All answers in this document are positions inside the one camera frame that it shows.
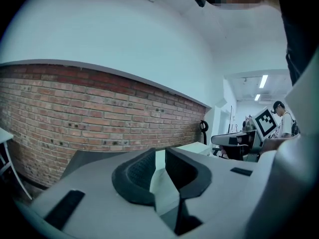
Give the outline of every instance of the fluorescent light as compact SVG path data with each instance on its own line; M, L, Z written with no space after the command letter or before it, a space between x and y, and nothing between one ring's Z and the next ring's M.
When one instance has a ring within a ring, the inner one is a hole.
M262 89L265 86L267 78L268 78L268 75L263 75L263 78L261 79L261 83L259 86L260 89Z

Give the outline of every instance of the white table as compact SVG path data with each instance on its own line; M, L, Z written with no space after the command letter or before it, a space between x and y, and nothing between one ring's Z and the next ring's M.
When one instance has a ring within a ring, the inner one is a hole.
M11 160L11 157L10 157L10 154L9 154L9 151L8 151L8 145L7 145L7 141L12 139L13 138L13 135L10 134L9 132L3 130L1 127L0 127L0 144L4 144L4 148L5 148L5 153L6 153L6 156L8 158L8 163L5 162L4 158L2 157L2 153L0 153L0 159L3 163L3 168L1 168L0 170L0 176L3 175L3 173L9 168L11 167L11 169L13 170L13 173L16 177L16 179L18 180L18 183L20 184L20 186L22 187L22 189L24 190L24 192L26 193L26 195L32 200L32 197L30 196L30 194L27 192L27 190L25 189L24 185L22 184L18 174L16 173L16 170L13 166L13 163L12 163L12 160Z

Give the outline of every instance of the white shirt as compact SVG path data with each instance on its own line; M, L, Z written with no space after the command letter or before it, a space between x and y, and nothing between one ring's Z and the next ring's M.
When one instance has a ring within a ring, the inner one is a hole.
M293 126L293 118L290 113L285 112L281 118L278 137L282 137L284 133L292 134L291 127Z

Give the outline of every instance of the brick wall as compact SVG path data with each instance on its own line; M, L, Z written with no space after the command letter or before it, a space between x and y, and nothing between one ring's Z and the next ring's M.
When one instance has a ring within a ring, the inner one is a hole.
M17 170L50 186L76 150L132 151L200 139L205 107L127 78L58 65L0 68L0 126Z

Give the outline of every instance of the man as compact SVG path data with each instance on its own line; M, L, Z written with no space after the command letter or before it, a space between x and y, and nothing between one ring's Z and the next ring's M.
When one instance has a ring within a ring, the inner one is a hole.
M274 112L281 117L281 123L279 126L279 138L290 138L292 137L292 126L293 126L293 118L291 114L286 111L285 105L280 102L276 101L273 105Z
M307 68L319 45L319 25L314 15L318 13L317 0L215 0L221 8L243 9L268 4L282 13L286 38L286 60L294 85ZM264 141L261 153L276 150L287 138L271 138Z

